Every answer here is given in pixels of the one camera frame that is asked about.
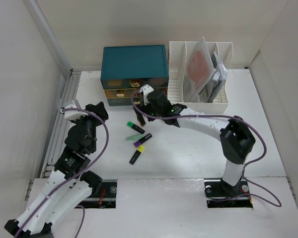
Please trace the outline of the red booklet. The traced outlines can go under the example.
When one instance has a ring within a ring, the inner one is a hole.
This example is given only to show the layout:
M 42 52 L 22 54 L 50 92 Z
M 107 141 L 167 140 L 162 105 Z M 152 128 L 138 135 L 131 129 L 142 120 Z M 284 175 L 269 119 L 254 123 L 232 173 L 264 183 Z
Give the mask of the red booklet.
M 185 46 L 187 52 L 182 88 L 183 101 L 192 102 L 213 77 L 216 69 L 204 37 L 194 47 L 190 44 Z

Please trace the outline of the grey setup guide manual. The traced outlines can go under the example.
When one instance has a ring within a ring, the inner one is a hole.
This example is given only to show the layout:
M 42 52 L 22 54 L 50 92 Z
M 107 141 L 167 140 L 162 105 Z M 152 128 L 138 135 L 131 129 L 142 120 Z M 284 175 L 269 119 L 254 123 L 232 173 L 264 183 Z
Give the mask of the grey setup guide manual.
M 219 92 L 224 88 L 228 76 L 228 69 L 216 53 L 212 54 L 211 60 L 216 72 L 199 94 L 199 100 L 202 103 L 213 102 Z

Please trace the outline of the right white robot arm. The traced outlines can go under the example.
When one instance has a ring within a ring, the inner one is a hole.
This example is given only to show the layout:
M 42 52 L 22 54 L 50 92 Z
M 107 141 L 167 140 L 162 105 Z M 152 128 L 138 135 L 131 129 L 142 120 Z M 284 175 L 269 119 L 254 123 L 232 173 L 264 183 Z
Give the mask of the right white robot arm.
M 183 104 L 172 104 L 161 91 L 149 85 L 143 86 L 138 93 L 142 94 L 143 102 L 135 105 L 134 111 L 141 125 L 145 125 L 144 117 L 148 121 L 159 119 L 167 125 L 201 132 L 221 143 L 226 165 L 220 190 L 224 197 L 236 196 L 245 160 L 256 142 L 243 119 L 223 115 L 212 117 Z

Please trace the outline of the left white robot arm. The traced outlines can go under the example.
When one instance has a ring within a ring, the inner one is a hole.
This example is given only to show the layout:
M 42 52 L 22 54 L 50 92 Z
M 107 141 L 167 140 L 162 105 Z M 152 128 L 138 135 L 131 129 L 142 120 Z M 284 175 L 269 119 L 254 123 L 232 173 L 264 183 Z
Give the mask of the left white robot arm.
M 65 138 L 65 148 L 32 204 L 5 230 L 15 238 L 51 238 L 57 225 L 89 196 L 101 192 L 102 178 L 90 171 L 88 155 L 96 151 L 96 128 L 109 116 L 103 102 L 82 109 L 77 100 L 60 109 L 73 126 Z

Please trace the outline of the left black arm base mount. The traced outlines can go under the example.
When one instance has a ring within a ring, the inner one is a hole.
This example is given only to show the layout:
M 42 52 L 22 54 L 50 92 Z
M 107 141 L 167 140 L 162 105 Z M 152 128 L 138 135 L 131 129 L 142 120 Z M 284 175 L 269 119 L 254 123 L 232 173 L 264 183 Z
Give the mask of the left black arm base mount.
M 117 180 L 104 180 L 97 193 L 79 203 L 85 209 L 114 209 L 116 208 Z

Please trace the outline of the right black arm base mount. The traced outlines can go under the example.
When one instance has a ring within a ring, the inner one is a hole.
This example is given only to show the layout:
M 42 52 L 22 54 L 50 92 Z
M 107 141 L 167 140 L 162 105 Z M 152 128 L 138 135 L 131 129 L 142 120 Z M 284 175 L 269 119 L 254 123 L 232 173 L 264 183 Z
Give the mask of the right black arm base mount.
M 230 186 L 217 179 L 205 179 L 205 196 L 208 208 L 253 208 L 248 183 L 242 179 Z

